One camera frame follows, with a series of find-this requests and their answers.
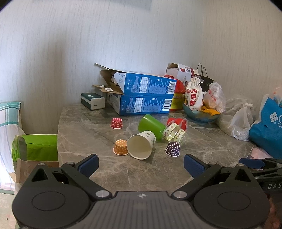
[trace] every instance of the plaid cushion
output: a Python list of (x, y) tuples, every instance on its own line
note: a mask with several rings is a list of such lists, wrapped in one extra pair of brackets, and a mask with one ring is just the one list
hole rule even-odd
[(0, 126), (8, 124), (19, 124), (20, 102), (9, 102), (0, 104)]

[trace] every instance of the hand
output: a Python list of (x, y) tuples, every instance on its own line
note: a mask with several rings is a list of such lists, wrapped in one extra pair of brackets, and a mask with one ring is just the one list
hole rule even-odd
[(278, 229), (280, 226), (280, 220), (276, 216), (275, 205), (272, 201), (272, 197), (269, 199), (270, 212), (265, 222), (264, 229)]

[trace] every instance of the clear plastic cup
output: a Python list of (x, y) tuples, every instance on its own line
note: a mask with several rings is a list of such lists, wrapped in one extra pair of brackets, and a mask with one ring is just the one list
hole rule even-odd
[(163, 139), (167, 141), (175, 141), (180, 145), (185, 144), (188, 141), (188, 134), (186, 129), (183, 130), (180, 128), (183, 123), (187, 124), (187, 120), (183, 119), (179, 125), (177, 125), (174, 121), (171, 121), (163, 131)]
[(181, 128), (174, 121), (171, 121), (163, 131), (162, 137), (167, 141), (172, 141)]
[(140, 120), (138, 125), (138, 130), (140, 132), (149, 130), (154, 133), (157, 140), (161, 140), (165, 127), (166, 126), (162, 124), (160, 121), (158, 121), (151, 115), (147, 114)]

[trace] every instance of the barcode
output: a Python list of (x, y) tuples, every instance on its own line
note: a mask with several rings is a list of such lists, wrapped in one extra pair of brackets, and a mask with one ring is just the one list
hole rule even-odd
[(171, 104), (171, 99), (165, 99), (164, 100), (164, 108), (162, 109), (162, 111), (169, 111), (170, 104)]
[(139, 93), (146, 93), (148, 87), (148, 77), (141, 77)]
[(175, 85), (176, 85), (176, 82), (170, 81), (169, 86), (168, 86), (168, 94), (174, 94)]
[(134, 113), (141, 112), (143, 98), (136, 98), (135, 99), (135, 106), (134, 106)]

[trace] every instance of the blue gripper pad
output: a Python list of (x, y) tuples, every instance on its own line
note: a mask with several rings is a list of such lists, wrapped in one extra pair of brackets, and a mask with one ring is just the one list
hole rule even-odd
[(189, 155), (184, 156), (183, 164), (186, 171), (189, 172), (193, 178), (201, 175), (206, 170), (204, 165), (201, 165)]
[(251, 169), (261, 169), (263, 166), (265, 166), (265, 163), (260, 159), (241, 158), (239, 163), (245, 164)]
[(91, 154), (74, 166), (81, 174), (90, 177), (99, 168), (97, 154)]

